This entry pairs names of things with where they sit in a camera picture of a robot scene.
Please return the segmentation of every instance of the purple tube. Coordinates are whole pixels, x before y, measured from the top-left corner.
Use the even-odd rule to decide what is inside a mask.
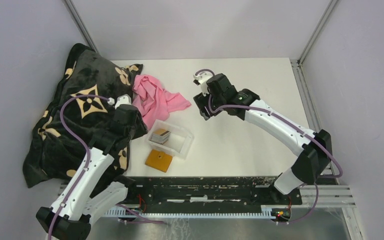
[[[284,117],[276,114],[275,112],[271,112],[267,109],[260,108],[260,107],[255,107],[255,106],[242,106],[242,105],[234,105],[234,104],[226,104],[226,105],[221,105],[219,106],[216,110],[213,110],[211,107],[212,103],[212,96],[210,95],[208,98],[208,110],[215,114],[218,111],[221,111],[225,108],[237,108],[237,109],[246,109],[246,110],[256,110],[260,111],[266,114],[271,114],[273,117],[279,119],[280,121],[284,122],[286,125],[289,127],[293,128],[295,131],[309,139],[311,142],[313,142],[317,147],[319,147],[326,155],[327,157],[335,164],[335,166],[338,168],[339,174],[338,175],[322,175],[320,176],[321,178],[326,178],[326,179],[337,179],[342,177],[343,175],[343,170],[342,167],[339,165],[338,161],[334,158],[334,156],[323,146],[320,144],[320,142],[316,141],[314,138],[312,138],[310,135],[305,134],[304,131],[302,131],[300,128],[297,126],[293,125],[290,121],[286,120]]]
[[[59,112],[59,119],[61,120],[61,123],[62,123],[62,126],[65,128],[65,130],[67,130],[67,132],[69,132],[75,139],[77,139],[81,145],[84,147],[84,149],[86,150],[86,163],[84,164],[84,167],[87,168],[89,166],[89,163],[91,161],[91,151],[88,147],[88,145],[86,144],[85,141],[83,141],[83,139],[81,139],[77,134],[75,134],[70,128],[69,126],[67,126],[66,124],[66,121],[64,120],[64,110],[66,109],[67,105],[69,103],[71,103],[72,101],[74,101],[75,99],[78,99],[78,98],[84,98],[84,97],[91,97],[91,98],[100,98],[102,100],[105,100],[105,101],[108,101],[109,99],[104,97],[104,96],[98,96],[98,95],[93,95],[93,94],[83,94],[83,95],[77,95],[77,96],[74,96],[70,99],[68,99],[61,107],[61,110]],[[70,189],[68,190],[67,194],[64,196],[64,198],[62,199],[62,202],[60,204],[60,206],[58,207],[58,209],[56,210],[56,213],[55,215],[53,216],[52,218],[52,221],[50,222],[50,225],[49,225],[49,231],[48,231],[48,234],[47,234],[47,239],[48,240],[51,240],[52,239],[52,231],[54,230],[54,225],[55,225],[55,221],[57,220],[57,217],[58,215],[60,214],[60,212],[63,210],[63,207],[61,205],[65,204],[67,202],[67,200],[69,199],[70,195],[72,194],[73,190],[76,188],[77,184],[79,184],[80,180],[82,179],[83,175],[85,174],[85,170],[82,169],[81,172],[80,172],[80,175],[78,176],[78,178],[74,181],[73,185],[70,187]]]
[[[201,69],[201,70],[198,70],[197,72],[195,72],[195,76],[197,76],[198,74],[202,73],[202,72],[210,72],[213,76],[215,75],[214,72],[208,68],[204,68],[204,69]]]
[[[132,209],[130,209],[124,205],[116,204],[116,206],[126,209],[129,213],[131,213],[131,214],[135,215],[136,217],[143,220],[143,221],[129,221],[128,223],[130,223],[130,224],[166,224],[166,222],[164,222],[164,221],[149,220],[149,219],[139,215],[138,213],[136,213],[135,211],[133,211]]]

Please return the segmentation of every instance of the small box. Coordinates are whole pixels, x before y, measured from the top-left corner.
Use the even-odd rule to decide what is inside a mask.
[[[153,133],[159,129],[170,131],[170,137],[164,145],[151,141]],[[157,151],[164,152],[173,157],[177,156],[185,159],[188,155],[189,148],[194,141],[194,135],[192,135],[192,133],[184,127],[157,119],[151,130],[148,132],[146,141]]]

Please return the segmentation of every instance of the red wire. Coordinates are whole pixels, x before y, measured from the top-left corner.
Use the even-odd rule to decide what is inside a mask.
[[[287,209],[286,209],[288,211],[292,207],[292,199],[291,199],[291,196],[287,196],[287,197],[289,198],[289,205],[287,206]]]
[[[139,197],[139,209],[141,208],[142,206],[142,202],[143,204],[145,205],[145,207],[143,208],[142,210],[142,213],[144,213],[146,210],[147,210],[147,203],[145,202],[145,200],[141,197],[140,194],[137,195]]]

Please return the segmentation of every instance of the metal frame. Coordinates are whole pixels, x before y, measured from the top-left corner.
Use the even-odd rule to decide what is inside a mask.
[[[317,26],[315,27],[313,33],[311,34],[310,39],[308,40],[307,45],[304,47],[304,50],[302,51],[301,55],[299,56],[298,64],[300,66],[303,65],[304,61],[306,60],[310,50],[313,47],[313,44],[319,37],[320,33],[322,32],[323,28],[326,26],[326,23],[331,16],[331,13],[335,9],[335,7],[338,5],[338,2],[340,0],[330,0],[329,4],[326,7],[326,10],[324,11],[323,15],[321,16],[320,20],[318,21]]]
[[[318,185],[319,197],[316,208],[329,209],[329,208],[342,208],[345,209],[344,216],[350,223],[348,230],[353,230],[359,233],[358,225],[353,222],[355,219],[354,211],[356,203],[353,199],[350,187],[347,185]],[[293,204],[293,209],[307,209],[310,208],[316,199],[316,187],[314,185],[307,185],[299,190],[301,194],[302,204]],[[288,205],[261,205],[261,213],[141,213],[140,215],[145,218],[215,218],[215,219],[270,219],[270,212],[272,209],[287,208]],[[122,207],[113,207],[108,210],[103,217],[118,217],[118,218],[135,218],[134,215],[129,214]]]
[[[302,105],[304,106],[304,111],[308,120],[309,127],[315,129],[316,131],[319,131],[322,128],[322,126],[320,124],[316,107],[311,98],[311,94],[303,74],[302,62],[298,60],[292,60],[291,67],[292,67],[293,74],[295,76],[296,85],[298,86],[299,95],[301,96]],[[336,172],[336,169],[332,167],[332,164],[330,165],[330,168],[332,173],[338,174]],[[345,217],[346,226],[348,228],[348,232],[351,237],[351,240],[363,240],[365,238],[362,234],[362,231],[360,230],[358,211],[355,206],[354,200],[352,200],[352,202],[351,201],[348,202],[347,200],[347,203],[352,203],[353,206],[342,205],[339,207],[342,209],[343,215]]]
[[[79,15],[79,12],[77,11],[76,7],[74,6],[74,3],[72,0],[62,0],[64,5],[67,7],[68,12],[70,13],[73,21],[75,22],[78,30],[80,31],[81,35],[83,36],[84,40],[86,41],[87,45],[91,49],[93,49],[95,52],[99,54],[99,51],[97,49],[97,46],[95,45],[94,41],[92,40],[91,35],[88,32],[88,29],[86,28],[85,24],[82,21],[82,18]]]

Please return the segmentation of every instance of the black mounting plate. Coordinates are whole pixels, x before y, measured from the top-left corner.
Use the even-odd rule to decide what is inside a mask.
[[[299,189],[279,202],[270,197],[275,177],[131,177],[123,204],[138,204],[140,194],[147,213],[261,213],[261,205],[303,204]]]

